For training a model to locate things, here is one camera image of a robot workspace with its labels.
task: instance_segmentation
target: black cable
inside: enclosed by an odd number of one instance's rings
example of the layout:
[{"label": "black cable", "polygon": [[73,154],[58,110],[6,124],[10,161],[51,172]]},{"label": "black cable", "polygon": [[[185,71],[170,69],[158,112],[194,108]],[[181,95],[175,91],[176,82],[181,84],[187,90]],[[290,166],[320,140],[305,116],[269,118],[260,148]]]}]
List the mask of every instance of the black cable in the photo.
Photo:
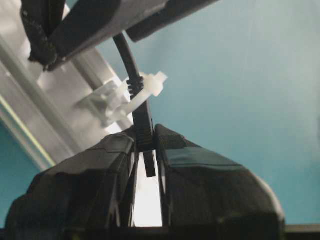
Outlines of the black cable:
[{"label": "black cable", "polygon": [[[120,33],[113,37],[114,43],[119,50],[125,69],[128,73],[127,81],[128,90],[131,99],[144,88],[144,78],[140,76],[135,58],[129,48],[128,42]],[[143,153],[145,170],[147,177],[156,176],[155,163],[152,150],[155,149],[154,144],[154,126],[151,118],[151,111],[148,100],[145,101],[136,111],[132,113],[135,128],[135,137],[137,147],[140,153]]]},{"label": "black cable", "polygon": [[128,90],[131,95],[131,99],[133,99],[138,95],[138,93],[140,93],[142,89],[144,89],[144,79],[140,76],[135,58],[130,50],[125,36],[120,33],[116,35],[113,40],[119,50],[125,69],[128,73]]},{"label": "black cable", "polygon": [[131,80],[139,79],[140,73],[139,73],[135,58],[129,48],[128,42],[125,36],[123,35],[123,33],[120,33],[115,37],[113,37],[113,40],[122,57],[129,79]]}]

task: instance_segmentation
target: black fabric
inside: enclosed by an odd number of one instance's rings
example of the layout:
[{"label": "black fabric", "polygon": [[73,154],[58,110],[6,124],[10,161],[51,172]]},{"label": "black fabric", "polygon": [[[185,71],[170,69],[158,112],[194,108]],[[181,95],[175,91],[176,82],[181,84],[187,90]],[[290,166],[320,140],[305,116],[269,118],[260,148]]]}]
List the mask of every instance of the black fabric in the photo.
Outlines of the black fabric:
[{"label": "black fabric", "polygon": [[66,0],[22,0],[21,19],[31,43],[29,60],[47,67],[56,62],[56,47],[49,36],[62,21]]}]

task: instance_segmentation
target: white plastic clip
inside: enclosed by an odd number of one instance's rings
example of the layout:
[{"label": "white plastic clip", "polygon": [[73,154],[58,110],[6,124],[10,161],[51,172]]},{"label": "white plastic clip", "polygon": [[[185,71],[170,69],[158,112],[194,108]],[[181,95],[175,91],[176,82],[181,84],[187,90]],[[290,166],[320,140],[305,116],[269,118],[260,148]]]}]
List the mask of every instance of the white plastic clip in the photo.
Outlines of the white plastic clip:
[{"label": "white plastic clip", "polygon": [[125,80],[122,85],[115,90],[111,97],[108,96],[108,107],[105,114],[113,122],[117,122],[122,118],[126,118],[127,115],[135,111],[140,107],[151,95],[157,97],[164,89],[164,82],[167,80],[167,76],[163,72],[158,72],[156,75],[146,75],[143,72],[140,73],[143,77],[144,89],[139,92],[131,102],[115,107],[115,104],[119,103],[116,99],[122,97],[124,92],[128,89],[127,81]]}]

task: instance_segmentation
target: black plastic part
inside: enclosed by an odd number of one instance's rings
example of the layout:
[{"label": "black plastic part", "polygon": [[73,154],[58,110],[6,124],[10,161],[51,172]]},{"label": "black plastic part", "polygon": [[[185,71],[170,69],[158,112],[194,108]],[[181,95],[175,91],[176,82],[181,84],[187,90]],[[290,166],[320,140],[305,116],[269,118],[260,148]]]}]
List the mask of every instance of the black plastic part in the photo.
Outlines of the black plastic part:
[{"label": "black plastic part", "polygon": [[132,226],[137,159],[128,129],[38,174],[13,202],[5,239],[56,240],[67,228]]},{"label": "black plastic part", "polygon": [[164,9],[129,28],[126,32],[134,42],[137,42],[217,1],[170,0]]},{"label": "black plastic part", "polygon": [[152,178],[156,176],[155,158],[153,151],[145,151],[143,153],[146,177]]},{"label": "black plastic part", "polygon": [[162,125],[155,137],[165,227],[211,226],[224,240],[283,239],[278,200],[248,169]]},{"label": "black plastic part", "polygon": [[[169,239],[209,239],[218,240],[218,233],[215,228],[168,228],[168,227],[122,227],[116,228],[112,231],[107,230],[88,230],[81,231],[75,229],[67,229],[64,234],[64,240],[169,240]],[[4,230],[0,229],[0,240],[4,240]],[[320,230],[318,231],[286,231],[286,240],[318,240],[320,239]]]},{"label": "black plastic part", "polygon": [[154,126],[149,102],[144,102],[132,115],[139,152],[144,153],[154,150]]},{"label": "black plastic part", "polygon": [[58,54],[57,61],[49,66],[49,71],[158,12],[167,1],[78,0],[49,36]]}]

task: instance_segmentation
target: teal wall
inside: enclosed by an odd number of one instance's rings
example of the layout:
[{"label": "teal wall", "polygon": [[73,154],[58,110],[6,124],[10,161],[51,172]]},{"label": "teal wall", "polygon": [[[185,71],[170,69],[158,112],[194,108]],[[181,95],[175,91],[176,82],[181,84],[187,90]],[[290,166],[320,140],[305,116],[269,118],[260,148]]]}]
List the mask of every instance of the teal wall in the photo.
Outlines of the teal wall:
[{"label": "teal wall", "polygon": [[[169,77],[154,121],[262,177],[290,224],[320,223],[319,22],[318,0],[221,0],[130,43]],[[124,79],[113,41],[98,48]]]},{"label": "teal wall", "polygon": [[27,191],[38,172],[0,121],[0,228],[5,225],[11,203]]}]

